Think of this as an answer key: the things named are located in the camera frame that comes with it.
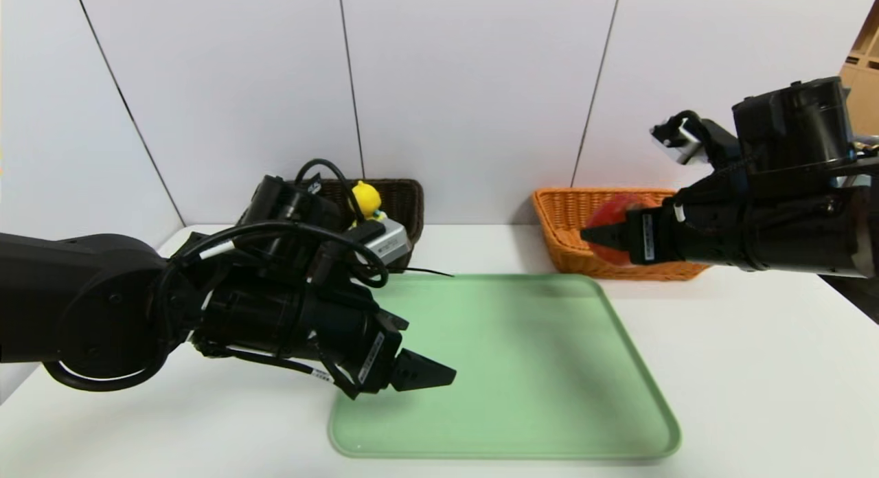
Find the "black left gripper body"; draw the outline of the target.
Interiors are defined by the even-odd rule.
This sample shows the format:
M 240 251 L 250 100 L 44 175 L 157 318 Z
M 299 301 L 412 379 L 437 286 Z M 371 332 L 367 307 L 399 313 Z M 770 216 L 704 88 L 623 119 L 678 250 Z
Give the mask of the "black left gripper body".
M 297 356 L 320 362 L 351 398 L 390 384 L 407 319 L 386 311 L 364 285 L 309 286 L 297 321 Z

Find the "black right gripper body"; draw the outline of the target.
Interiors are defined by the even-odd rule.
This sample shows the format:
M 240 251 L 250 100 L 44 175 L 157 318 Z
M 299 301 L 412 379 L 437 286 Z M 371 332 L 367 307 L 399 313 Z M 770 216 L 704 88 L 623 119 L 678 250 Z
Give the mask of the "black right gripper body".
M 743 172 L 710 174 L 659 207 L 629 212 L 630 257 L 637 265 L 691 262 L 750 269 L 744 250 L 749 196 Z

